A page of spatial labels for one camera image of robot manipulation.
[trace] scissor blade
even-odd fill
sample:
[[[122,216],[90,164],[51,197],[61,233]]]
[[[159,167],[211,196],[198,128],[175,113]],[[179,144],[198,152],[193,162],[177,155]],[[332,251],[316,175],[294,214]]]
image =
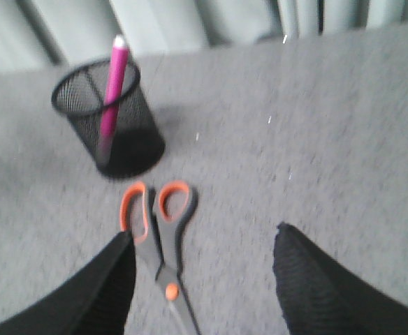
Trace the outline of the scissor blade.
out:
[[[184,286],[177,277],[175,271],[169,267],[163,267],[159,273],[157,282],[163,294],[165,294],[166,287],[169,283],[175,283],[178,285],[180,288],[179,295],[175,300],[168,301],[168,307],[175,316],[178,327],[180,327],[183,335],[201,335],[187,298],[187,294],[185,293]]]

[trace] orange scissor handle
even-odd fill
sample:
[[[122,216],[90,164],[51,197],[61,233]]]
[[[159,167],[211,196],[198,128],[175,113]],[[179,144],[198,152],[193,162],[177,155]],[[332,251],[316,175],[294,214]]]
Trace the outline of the orange scissor handle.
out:
[[[136,183],[132,184],[130,187],[127,188],[125,191],[123,198],[122,198],[122,204],[120,205],[120,229],[122,232],[127,231],[128,229],[131,229],[131,224],[129,224],[126,221],[127,215],[128,215],[128,208],[130,207],[131,201],[134,199],[135,196],[137,195],[142,195],[142,207],[143,207],[143,227],[144,227],[144,233],[140,236],[133,237],[134,238],[134,244],[140,244],[145,241],[148,235],[148,213],[147,211],[150,210],[147,208],[147,197],[148,197],[148,192],[147,192],[147,187],[146,185],[141,182],[137,181]]]
[[[186,195],[184,204],[182,205],[181,210],[179,210],[176,215],[170,216],[166,211],[166,200],[167,198],[175,192],[183,192]],[[187,209],[187,205],[189,203],[189,198],[191,194],[191,189],[188,183],[182,180],[175,180],[171,181],[163,186],[163,188],[159,191],[159,213],[162,216],[162,219],[165,223],[172,223],[176,221],[181,215],[183,215],[184,211]]]

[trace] pen holder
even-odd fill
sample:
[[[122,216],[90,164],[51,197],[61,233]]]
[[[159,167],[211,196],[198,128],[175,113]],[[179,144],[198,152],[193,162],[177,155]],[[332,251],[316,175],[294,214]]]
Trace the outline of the pen holder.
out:
[[[52,105],[67,116],[101,173],[112,178],[132,177],[152,167],[162,156],[165,142],[140,88],[140,72],[128,61],[122,94],[104,104],[109,59],[81,66],[55,87]],[[101,115],[119,105],[117,126],[108,164],[97,164]]]

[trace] pink marker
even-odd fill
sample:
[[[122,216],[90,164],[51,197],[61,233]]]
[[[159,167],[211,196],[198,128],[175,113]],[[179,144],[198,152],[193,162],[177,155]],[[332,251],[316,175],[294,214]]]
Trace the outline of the pink marker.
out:
[[[112,44],[111,62],[109,65],[108,83],[106,85],[104,101],[105,104],[115,101],[122,93],[128,55],[129,49],[123,35],[115,36],[114,43]],[[119,105],[116,104],[106,109],[102,114],[99,143],[96,152],[96,161],[98,165],[104,166],[109,162],[118,113]]]

